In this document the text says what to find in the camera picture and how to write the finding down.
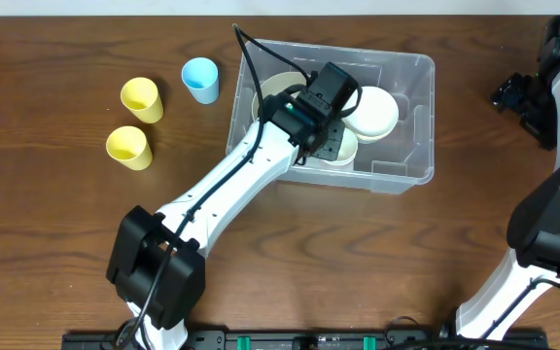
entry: plastic cup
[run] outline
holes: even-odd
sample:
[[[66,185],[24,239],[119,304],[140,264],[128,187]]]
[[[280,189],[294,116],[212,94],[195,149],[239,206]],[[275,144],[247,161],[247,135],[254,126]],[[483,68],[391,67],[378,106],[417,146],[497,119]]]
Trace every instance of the plastic cup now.
[[[209,58],[197,57],[185,63],[181,79],[193,98],[202,104],[213,103],[220,95],[218,66]]]
[[[105,147],[111,158],[129,169],[143,170],[153,161],[146,135],[134,126],[122,126],[112,131]]]
[[[124,107],[144,123],[156,123],[163,117],[163,105],[155,83],[148,78],[133,78],[121,90]]]

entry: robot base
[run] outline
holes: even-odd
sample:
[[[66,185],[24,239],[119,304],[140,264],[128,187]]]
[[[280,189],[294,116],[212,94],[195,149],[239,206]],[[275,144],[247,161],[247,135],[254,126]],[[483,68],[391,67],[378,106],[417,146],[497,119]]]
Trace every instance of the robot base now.
[[[427,327],[393,326],[384,339],[382,332],[190,332],[183,350],[380,350],[412,341],[435,339]],[[116,332],[70,332],[62,337],[61,350],[111,350]],[[548,349],[545,332],[532,329],[513,329],[504,341]],[[143,349],[137,343],[128,349]]]

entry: clear plastic bin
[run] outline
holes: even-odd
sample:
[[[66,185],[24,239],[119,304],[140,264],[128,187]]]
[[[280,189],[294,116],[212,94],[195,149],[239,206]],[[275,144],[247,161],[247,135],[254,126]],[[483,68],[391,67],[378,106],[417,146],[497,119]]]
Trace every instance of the clear plastic bin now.
[[[395,129],[372,144],[360,144],[353,165],[333,167],[310,157],[304,166],[294,165],[281,180],[308,184],[366,189],[399,194],[434,177],[434,110],[436,66],[426,55],[334,48],[319,45],[260,42],[291,59],[307,73],[333,62],[363,87],[390,92],[399,105]],[[248,52],[261,79],[294,70],[251,43]],[[241,141],[252,123],[255,88],[247,63],[241,58],[234,96],[227,153]]]

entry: white plate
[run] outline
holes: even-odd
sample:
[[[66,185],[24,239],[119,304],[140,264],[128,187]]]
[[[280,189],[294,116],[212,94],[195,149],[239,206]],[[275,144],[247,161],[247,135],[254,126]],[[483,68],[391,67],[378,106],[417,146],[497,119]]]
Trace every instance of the white plate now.
[[[356,105],[358,92],[354,92],[343,109]],[[399,120],[399,106],[395,98],[383,88],[363,87],[360,106],[343,121],[356,133],[361,143],[372,143],[392,132]]]

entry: wooden table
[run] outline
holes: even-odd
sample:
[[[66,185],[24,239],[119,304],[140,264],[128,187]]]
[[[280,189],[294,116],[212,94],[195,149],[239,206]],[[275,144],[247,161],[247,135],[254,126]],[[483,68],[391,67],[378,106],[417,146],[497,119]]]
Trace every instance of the wooden table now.
[[[67,330],[115,329],[129,312],[105,279],[117,227],[156,210],[225,155],[240,51],[230,25],[291,42],[429,55],[436,176],[402,195],[276,182],[229,226],[207,264],[195,322],[250,329],[436,325],[504,255],[509,215],[555,154],[499,115],[489,94],[533,73],[547,17],[0,18],[0,349],[58,349]],[[195,103],[183,64],[221,67],[221,94]],[[105,153],[140,125],[119,99],[160,82],[163,120],[143,125],[155,160],[130,171]],[[560,292],[517,325],[560,348]]]

